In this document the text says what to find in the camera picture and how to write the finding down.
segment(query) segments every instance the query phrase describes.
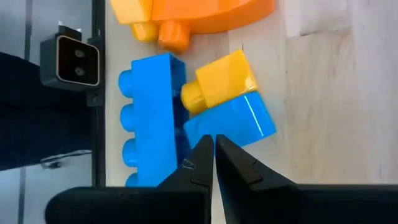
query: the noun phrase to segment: toy building block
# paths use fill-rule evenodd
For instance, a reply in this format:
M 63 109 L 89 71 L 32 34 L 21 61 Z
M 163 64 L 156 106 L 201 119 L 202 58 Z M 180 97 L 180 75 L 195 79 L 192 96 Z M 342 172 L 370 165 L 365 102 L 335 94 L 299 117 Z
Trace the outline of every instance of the toy building block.
M 189 112 L 180 101 L 184 83 L 185 64 L 171 54 L 132 61 L 132 70 L 120 74 L 122 94 L 133 98 L 121 110 L 123 128 L 135 132 L 123 147 L 124 163 L 137 167 L 128 187 L 157 186 L 189 153 L 183 132 Z
M 153 41 L 158 36 L 158 26 L 152 21 L 154 0 L 111 0 L 119 23 L 129 24 L 133 35 L 140 41 Z
M 181 91 L 184 107 L 193 114 L 257 90 L 256 80 L 242 50 L 199 68 L 196 76 Z
M 191 34 L 235 29 L 274 10 L 274 0 L 111 0 L 111 3 L 119 22 L 130 24 L 138 40 L 155 39 L 157 24 L 159 44 L 173 52 L 186 50 Z
M 276 132 L 274 123 L 261 96 L 254 91 L 210 108 L 184 124 L 191 147 L 201 137 L 224 134 L 240 147 L 256 142 Z

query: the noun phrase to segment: wooden table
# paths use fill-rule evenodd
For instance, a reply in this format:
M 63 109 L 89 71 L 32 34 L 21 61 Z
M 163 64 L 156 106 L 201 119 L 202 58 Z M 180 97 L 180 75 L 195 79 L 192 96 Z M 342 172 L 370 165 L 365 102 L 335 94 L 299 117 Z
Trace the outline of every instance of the wooden table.
M 277 126 L 275 135 L 245 150 L 300 183 L 397 183 L 398 2 L 351 1 L 347 26 L 307 29 L 297 37 L 288 37 L 294 26 L 290 4 L 277 1 L 275 13 L 240 29 L 194 35 L 190 49 L 178 55 L 188 79 L 196 68 L 242 48 Z M 106 182 L 114 186 L 135 172 L 121 156 L 132 136 L 119 122 L 129 100 L 118 89 L 118 76 L 131 60 L 161 50 L 134 40 L 109 5 L 106 46 Z M 222 223 L 217 185 L 215 179 L 212 215 Z

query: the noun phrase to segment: camera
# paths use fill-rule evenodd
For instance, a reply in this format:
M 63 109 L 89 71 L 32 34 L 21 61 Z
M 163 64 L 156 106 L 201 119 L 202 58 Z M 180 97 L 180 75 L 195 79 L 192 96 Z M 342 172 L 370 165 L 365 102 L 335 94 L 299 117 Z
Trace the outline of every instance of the camera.
M 100 52 L 81 41 L 81 32 L 58 26 L 40 43 L 40 81 L 45 86 L 84 91 L 100 85 Z

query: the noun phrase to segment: yellow lego brick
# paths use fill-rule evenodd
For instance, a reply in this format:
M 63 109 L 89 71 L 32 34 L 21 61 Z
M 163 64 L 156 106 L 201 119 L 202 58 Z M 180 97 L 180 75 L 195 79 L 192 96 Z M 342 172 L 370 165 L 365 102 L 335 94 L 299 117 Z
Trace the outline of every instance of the yellow lego brick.
M 130 24 L 130 27 L 135 38 L 139 41 L 148 42 L 156 40 L 159 33 L 157 24 L 152 21 Z
M 113 11 L 121 24 L 150 21 L 153 0 L 111 0 Z
M 191 113 L 202 111 L 257 90 L 257 83 L 242 50 L 196 70 L 197 79 L 182 87 L 181 99 Z

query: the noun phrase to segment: blue lego brick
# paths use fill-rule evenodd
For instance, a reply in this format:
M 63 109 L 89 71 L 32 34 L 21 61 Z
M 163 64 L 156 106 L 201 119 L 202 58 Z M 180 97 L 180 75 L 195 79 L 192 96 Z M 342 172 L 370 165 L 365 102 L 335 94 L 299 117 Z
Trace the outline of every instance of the blue lego brick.
M 135 132 L 123 147 L 124 163 L 137 167 L 126 186 L 156 187 L 190 152 L 183 131 L 189 112 L 180 100 L 185 64 L 162 54 L 134 60 L 131 66 L 119 76 L 122 94 L 132 98 L 121 110 L 121 124 Z
M 276 132 L 258 92 L 250 92 L 210 108 L 184 124 L 191 147 L 205 134 L 224 134 L 242 147 Z

